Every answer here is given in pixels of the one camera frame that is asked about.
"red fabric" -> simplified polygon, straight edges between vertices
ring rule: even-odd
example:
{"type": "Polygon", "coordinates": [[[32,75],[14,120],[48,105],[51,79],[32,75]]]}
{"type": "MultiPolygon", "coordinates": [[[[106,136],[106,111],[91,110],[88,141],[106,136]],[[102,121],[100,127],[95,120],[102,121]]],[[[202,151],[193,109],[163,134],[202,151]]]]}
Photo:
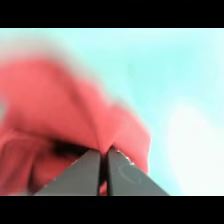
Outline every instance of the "red fabric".
{"type": "Polygon", "coordinates": [[[56,156],[50,139],[94,148],[102,155],[114,145],[148,171],[148,133],[128,111],[110,106],[94,85],[64,66],[42,58],[2,65],[0,101],[6,105],[0,121],[1,195],[36,192],[78,159],[56,156]]]}

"bright white light spot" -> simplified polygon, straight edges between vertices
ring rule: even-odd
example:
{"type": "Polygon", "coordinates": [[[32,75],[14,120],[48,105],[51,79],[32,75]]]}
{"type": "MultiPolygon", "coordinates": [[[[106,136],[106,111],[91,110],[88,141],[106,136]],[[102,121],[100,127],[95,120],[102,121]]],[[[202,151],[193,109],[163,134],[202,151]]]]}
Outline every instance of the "bright white light spot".
{"type": "Polygon", "coordinates": [[[185,195],[224,195],[224,130],[179,105],[167,133],[169,160],[185,195]]]}

